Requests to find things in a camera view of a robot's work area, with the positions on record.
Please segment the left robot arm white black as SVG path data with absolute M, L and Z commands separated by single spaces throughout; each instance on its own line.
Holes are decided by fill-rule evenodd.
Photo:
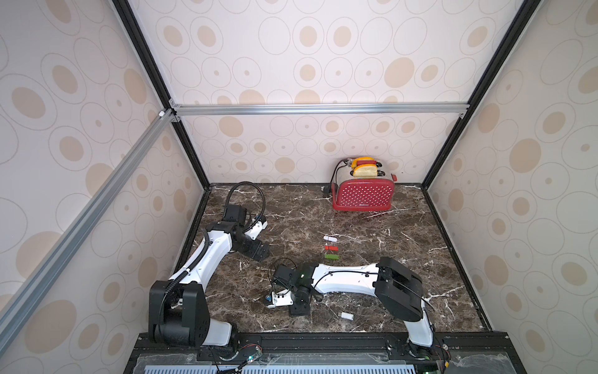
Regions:
M 247 210 L 229 204 L 224 217 L 202 229 L 202 241 L 182 268 L 149 291 L 149 339 L 169 346 L 227 347 L 234 345 L 232 324 L 210 316 L 205 290 L 224 257 L 236 252 L 262 262 L 269 246 L 258 239 L 267 227 L 263 212 L 248 223 Z

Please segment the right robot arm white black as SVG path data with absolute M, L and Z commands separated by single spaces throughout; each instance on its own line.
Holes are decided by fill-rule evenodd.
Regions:
M 434 330 L 420 276 L 390 257 L 364 266 L 304 263 L 296 269 L 280 265 L 265 297 L 270 309 L 286 306 L 291 316 L 307 316 L 311 301 L 330 293 L 376 297 L 391 316 L 404 322 L 412 348 L 432 348 Z

